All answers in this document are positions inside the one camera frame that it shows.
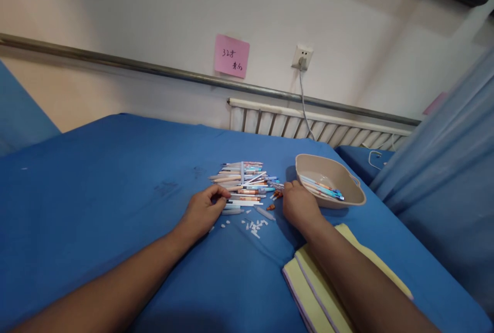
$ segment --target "forearm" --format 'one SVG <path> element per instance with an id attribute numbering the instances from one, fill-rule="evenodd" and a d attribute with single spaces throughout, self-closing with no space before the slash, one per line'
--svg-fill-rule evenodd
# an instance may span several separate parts
<path id="1" fill-rule="evenodd" d="M 300 231 L 359 331 L 437 332 L 401 290 L 329 222 Z"/>
<path id="2" fill-rule="evenodd" d="M 56 301 L 15 331 L 122 331 L 195 241 L 192 234 L 178 227 L 115 269 Z"/>

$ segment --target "plastic basket handle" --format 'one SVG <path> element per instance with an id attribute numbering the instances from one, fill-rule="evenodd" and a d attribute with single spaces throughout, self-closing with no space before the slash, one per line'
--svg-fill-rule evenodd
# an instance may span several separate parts
<path id="1" fill-rule="evenodd" d="M 360 181 L 359 181 L 359 179 L 357 179 L 355 176 L 353 176 L 350 172 L 348 174 L 355 181 L 355 183 L 357 184 L 357 186 L 360 187 Z"/>

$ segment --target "metal handrail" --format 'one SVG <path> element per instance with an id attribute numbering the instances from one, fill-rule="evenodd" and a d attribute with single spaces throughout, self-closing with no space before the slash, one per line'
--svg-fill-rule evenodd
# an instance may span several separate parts
<path id="1" fill-rule="evenodd" d="M 269 89 L 267 87 L 256 86 L 248 83 L 242 83 L 223 79 L 214 76 L 207 76 L 200 73 L 184 71 L 181 69 L 170 68 L 163 65 L 157 65 L 138 60 L 121 58 L 114 55 L 102 54 L 100 52 L 82 50 L 74 47 L 56 45 L 49 42 L 43 42 L 24 37 L 12 36 L 10 34 L 0 33 L 0 45 L 20 48 L 29 51 L 41 52 L 62 58 L 83 60 L 95 64 L 109 65 L 116 68 L 129 69 L 131 71 L 150 73 L 163 77 L 181 79 L 190 82 L 196 82 L 224 89 L 242 91 L 249 94 L 273 97 L 276 99 L 302 102 L 299 94 L 293 94 L 285 91 Z M 305 97 L 305 103 L 316 107 L 332 109 L 340 112 L 357 114 L 365 117 L 377 118 L 396 122 L 409 126 L 418 126 L 420 121 L 416 119 L 397 116 L 389 113 L 382 113 L 370 109 L 353 107 L 334 101 L 318 99 L 310 96 Z"/>

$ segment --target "beige plastic basket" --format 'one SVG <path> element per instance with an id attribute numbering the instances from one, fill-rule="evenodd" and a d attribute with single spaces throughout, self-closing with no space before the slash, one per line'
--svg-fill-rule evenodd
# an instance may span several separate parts
<path id="1" fill-rule="evenodd" d="M 343 202 L 334 198 L 325 198 L 314 194 L 319 207 L 341 209 L 351 206 L 361 206 L 367 201 L 360 187 L 360 181 L 353 176 L 345 166 L 328 158 L 310 154 L 299 154 L 295 159 L 297 179 L 308 188 L 300 179 L 300 175 L 313 179 L 330 188 L 338 189 L 345 198 Z"/>

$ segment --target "white cable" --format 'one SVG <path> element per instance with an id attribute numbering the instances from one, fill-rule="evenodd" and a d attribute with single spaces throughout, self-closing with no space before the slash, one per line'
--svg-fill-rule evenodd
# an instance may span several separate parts
<path id="1" fill-rule="evenodd" d="M 396 149 L 395 149 L 395 141 L 394 141 L 394 140 L 395 140 L 395 134 L 391 134 L 391 145 L 393 146 L 393 151 L 396 151 Z M 386 142 L 387 142 L 387 140 L 384 140 L 384 142 L 383 142 L 381 145 L 379 145 L 377 148 L 374 148 L 374 149 L 379 149 L 379 148 L 381 148 L 384 144 L 386 144 Z"/>
<path id="2" fill-rule="evenodd" d="M 393 151 L 396 152 L 395 149 L 395 134 L 391 134 L 391 146 L 393 147 Z"/>
<path id="3" fill-rule="evenodd" d="M 377 168 L 377 169 L 380 171 L 381 169 L 380 169 L 379 167 L 374 166 L 374 165 L 370 162 L 370 161 L 371 161 L 371 157 L 370 157 L 370 156 L 372 155 L 372 153 L 379 154 L 379 156 L 382 156 L 382 154 L 381 154 L 381 153 L 379 153 L 377 150 L 373 150 L 373 151 L 371 151 L 371 152 L 369 153 L 369 164 L 370 164 L 371 166 L 373 166 L 373 167 Z"/>
<path id="4" fill-rule="evenodd" d="M 315 140 L 315 136 L 314 134 L 312 133 L 312 130 L 310 129 L 310 126 L 309 126 L 309 120 L 307 119 L 307 115 L 305 114 L 305 101 L 304 101 L 304 87 L 302 86 L 302 63 L 303 63 L 303 58 L 300 58 L 298 63 L 300 65 L 300 69 L 298 70 L 298 78 L 300 80 L 300 91 L 301 91 L 301 95 L 302 95 L 302 109 L 304 110 L 304 118 L 305 118 L 305 122 L 307 123 L 307 128 L 309 129 L 309 132 L 310 134 L 312 135 L 312 138 Z"/>

